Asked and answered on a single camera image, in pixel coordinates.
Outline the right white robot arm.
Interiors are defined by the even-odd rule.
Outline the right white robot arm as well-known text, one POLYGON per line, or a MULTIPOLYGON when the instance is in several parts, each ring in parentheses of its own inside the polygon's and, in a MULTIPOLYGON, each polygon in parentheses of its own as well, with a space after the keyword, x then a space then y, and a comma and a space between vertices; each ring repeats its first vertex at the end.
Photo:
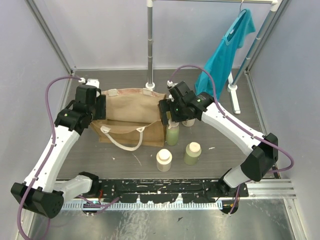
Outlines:
POLYGON ((167 82, 169 98, 159 101, 163 125, 170 121, 180 123, 199 120, 206 123, 235 143, 246 155, 237 167, 228 170, 219 180, 217 189, 231 197, 237 187, 247 181, 259 182, 278 160, 278 138, 264 135, 227 112, 220 103, 206 92, 196 95, 187 84, 167 82))

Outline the green pump dispenser bottle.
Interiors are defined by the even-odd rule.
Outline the green pump dispenser bottle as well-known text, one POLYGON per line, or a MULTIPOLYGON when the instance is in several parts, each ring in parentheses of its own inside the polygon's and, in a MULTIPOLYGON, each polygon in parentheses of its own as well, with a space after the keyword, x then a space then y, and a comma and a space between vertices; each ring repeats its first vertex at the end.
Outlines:
POLYGON ((174 146, 178 143, 179 131, 180 131, 179 123, 169 119, 168 125, 166 128, 166 143, 169 146, 174 146))

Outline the tan canvas tote bag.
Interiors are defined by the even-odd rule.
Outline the tan canvas tote bag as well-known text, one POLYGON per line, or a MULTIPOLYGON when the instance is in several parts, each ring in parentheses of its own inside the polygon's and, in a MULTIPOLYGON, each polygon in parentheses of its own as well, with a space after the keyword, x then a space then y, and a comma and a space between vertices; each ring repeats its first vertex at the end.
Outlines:
POLYGON ((166 94, 146 88, 109 89, 106 98, 106 118, 91 122, 101 143, 112 143, 133 152, 140 146, 163 147, 166 128, 163 126, 159 101, 166 94))

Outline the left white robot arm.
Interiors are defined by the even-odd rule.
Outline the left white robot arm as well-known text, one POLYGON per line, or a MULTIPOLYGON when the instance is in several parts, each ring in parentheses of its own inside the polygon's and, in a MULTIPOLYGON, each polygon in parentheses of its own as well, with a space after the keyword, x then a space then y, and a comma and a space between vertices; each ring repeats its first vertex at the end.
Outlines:
POLYGON ((21 202, 32 179, 36 179, 26 196, 23 208, 49 219, 58 215, 65 202, 85 194, 95 198, 100 193, 99 177, 80 172, 75 178, 56 183, 58 173, 73 145, 93 120, 106 118, 106 96, 99 81, 89 79, 76 88, 75 99, 60 111, 54 122, 55 142, 49 141, 40 159, 23 183, 15 182, 11 194, 21 202))

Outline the cream labelled tall bottle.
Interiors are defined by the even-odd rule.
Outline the cream labelled tall bottle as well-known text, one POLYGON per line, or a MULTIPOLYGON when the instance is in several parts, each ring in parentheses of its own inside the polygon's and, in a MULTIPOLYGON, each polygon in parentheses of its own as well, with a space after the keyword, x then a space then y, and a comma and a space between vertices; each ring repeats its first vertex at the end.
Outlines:
POLYGON ((195 119, 188 119, 182 122, 185 127, 192 127, 195 124, 195 119))

